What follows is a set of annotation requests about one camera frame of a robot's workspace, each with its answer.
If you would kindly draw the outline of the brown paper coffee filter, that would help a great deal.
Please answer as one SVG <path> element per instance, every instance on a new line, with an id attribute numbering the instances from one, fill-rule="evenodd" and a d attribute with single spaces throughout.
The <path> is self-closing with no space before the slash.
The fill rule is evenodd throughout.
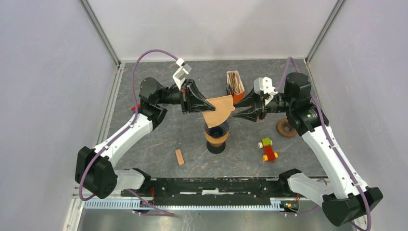
<path id="1" fill-rule="evenodd" d="M 215 107 L 215 111 L 202 112 L 204 121 L 209 128 L 221 125 L 235 110 L 233 97 L 231 95 L 211 98 L 207 101 Z"/>

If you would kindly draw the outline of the blue plastic coffee dripper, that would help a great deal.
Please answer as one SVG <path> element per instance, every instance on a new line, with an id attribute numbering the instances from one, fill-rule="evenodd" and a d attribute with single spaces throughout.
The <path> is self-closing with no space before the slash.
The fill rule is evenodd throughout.
<path id="1" fill-rule="evenodd" d="M 218 139 L 226 136 L 227 132 L 229 131 L 229 124 L 227 121 L 224 121 L 220 125 L 210 128 L 208 124 L 205 123 L 204 130 L 210 137 Z"/>

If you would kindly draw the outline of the light wooden ring holder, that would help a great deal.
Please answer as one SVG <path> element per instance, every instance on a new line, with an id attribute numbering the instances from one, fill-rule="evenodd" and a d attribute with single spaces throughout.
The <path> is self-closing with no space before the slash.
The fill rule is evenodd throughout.
<path id="1" fill-rule="evenodd" d="M 227 140 L 227 138 L 229 136 L 229 132 L 226 132 L 226 134 L 221 136 L 220 138 L 214 138 L 214 137 L 208 135 L 207 133 L 205 133 L 204 135 L 205 135 L 206 140 L 209 142 L 209 144 L 211 146 L 219 147 L 219 146 L 221 146 L 222 144 L 225 143 L 225 141 Z"/>

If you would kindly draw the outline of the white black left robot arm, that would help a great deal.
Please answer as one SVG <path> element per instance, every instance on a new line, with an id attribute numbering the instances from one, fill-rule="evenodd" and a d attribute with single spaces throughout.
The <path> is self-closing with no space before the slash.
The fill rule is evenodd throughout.
<path id="1" fill-rule="evenodd" d="M 82 201 L 93 197 L 104 199 L 114 191 L 134 190 L 139 196 L 151 191 L 151 183 L 141 170 L 115 170 L 121 157 L 141 138 L 155 130 L 164 120 L 163 104 L 180 105 L 183 113 L 215 111 L 198 90 L 193 79 L 178 87 L 164 87 L 148 77 L 140 84 L 140 105 L 126 124 L 111 137 L 93 148 L 84 146 L 77 154 L 75 181 Z"/>

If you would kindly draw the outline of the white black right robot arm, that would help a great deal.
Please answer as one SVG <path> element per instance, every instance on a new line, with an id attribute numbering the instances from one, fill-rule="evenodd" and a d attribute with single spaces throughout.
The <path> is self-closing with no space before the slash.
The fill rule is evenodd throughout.
<path id="1" fill-rule="evenodd" d="M 319 183 L 298 169 L 291 169 L 279 175 L 279 193 L 305 196 L 320 206 L 335 226 L 366 217 L 366 230 L 370 230 L 371 211 L 383 199 L 381 190 L 370 187 L 348 161 L 327 117 L 311 95 L 308 76 L 293 72 L 284 80 L 284 90 L 279 93 L 270 78 L 256 79 L 253 89 L 234 105 L 242 109 L 234 116 L 256 122 L 269 113 L 285 113 L 289 124 L 314 152 L 330 185 Z"/>

